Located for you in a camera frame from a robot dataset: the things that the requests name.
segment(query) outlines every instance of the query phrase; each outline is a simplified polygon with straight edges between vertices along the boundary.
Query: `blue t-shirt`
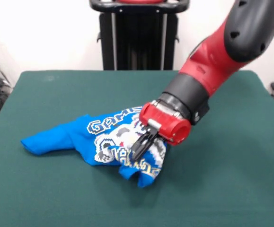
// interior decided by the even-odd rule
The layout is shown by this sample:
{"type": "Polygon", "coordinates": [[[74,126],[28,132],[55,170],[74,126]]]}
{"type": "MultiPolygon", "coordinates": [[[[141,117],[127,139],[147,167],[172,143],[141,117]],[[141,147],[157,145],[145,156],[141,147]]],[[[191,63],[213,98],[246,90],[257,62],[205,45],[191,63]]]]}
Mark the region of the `blue t-shirt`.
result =
{"type": "Polygon", "coordinates": [[[21,143],[35,155],[76,149],[92,166],[120,166],[119,173],[126,179],[139,173],[138,186],[146,187],[161,171],[167,144],[156,139],[138,162],[130,162],[131,146],[145,133],[139,121],[141,109],[142,106],[138,106],[97,117],[85,115],[23,139],[21,143]]]}

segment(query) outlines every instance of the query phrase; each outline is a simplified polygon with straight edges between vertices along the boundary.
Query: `table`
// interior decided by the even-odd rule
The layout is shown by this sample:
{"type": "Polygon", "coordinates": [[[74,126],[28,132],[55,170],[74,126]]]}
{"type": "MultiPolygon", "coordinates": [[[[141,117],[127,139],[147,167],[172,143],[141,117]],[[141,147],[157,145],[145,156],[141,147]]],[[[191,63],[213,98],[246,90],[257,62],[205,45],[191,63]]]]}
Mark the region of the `table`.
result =
{"type": "Polygon", "coordinates": [[[24,72],[0,113],[0,227],[274,225],[274,101],[251,71],[216,92],[145,189],[73,150],[35,157],[20,144],[84,114],[151,101],[176,73],[24,72]]]}

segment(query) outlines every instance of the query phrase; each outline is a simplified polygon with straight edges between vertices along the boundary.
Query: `black stand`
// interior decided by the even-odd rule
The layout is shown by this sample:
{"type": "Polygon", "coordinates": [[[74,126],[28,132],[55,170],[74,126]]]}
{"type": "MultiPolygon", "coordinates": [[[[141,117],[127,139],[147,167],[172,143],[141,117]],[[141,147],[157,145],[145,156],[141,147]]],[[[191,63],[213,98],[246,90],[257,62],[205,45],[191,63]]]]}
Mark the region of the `black stand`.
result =
{"type": "Polygon", "coordinates": [[[178,18],[189,0],[178,4],[122,4],[91,0],[100,14],[104,70],[172,70],[178,18]]]}

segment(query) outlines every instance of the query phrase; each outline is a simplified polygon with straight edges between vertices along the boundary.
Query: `shirt sleeve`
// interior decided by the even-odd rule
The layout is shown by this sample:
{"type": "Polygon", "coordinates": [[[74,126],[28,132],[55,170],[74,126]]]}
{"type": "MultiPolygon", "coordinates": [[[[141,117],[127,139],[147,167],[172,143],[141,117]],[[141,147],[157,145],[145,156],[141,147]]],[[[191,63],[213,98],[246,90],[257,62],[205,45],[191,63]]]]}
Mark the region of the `shirt sleeve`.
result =
{"type": "Polygon", "coordinates": [[[21,143],[25,149],[35,155],[74,148],[71,137],[65,130],[64,125],[58,125],[34,136],[25,138],[21,140],[21,143]]]}

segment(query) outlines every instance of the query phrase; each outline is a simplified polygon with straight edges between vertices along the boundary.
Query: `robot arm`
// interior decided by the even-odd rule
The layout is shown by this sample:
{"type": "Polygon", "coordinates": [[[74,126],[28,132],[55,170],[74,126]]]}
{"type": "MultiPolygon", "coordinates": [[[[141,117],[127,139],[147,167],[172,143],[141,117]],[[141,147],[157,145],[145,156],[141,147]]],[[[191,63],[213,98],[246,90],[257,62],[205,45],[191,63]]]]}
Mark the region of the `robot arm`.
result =
{"type": "Polygon", "coordinates": [[[240,68],[261,56],[274,37],[274,0],[236,0],[222,25],[192,51],[140,121],[147,132],[133,145],[139,159],[157,137],[171,145],[185,140],[209,111],[208,100],[240,68]]]}

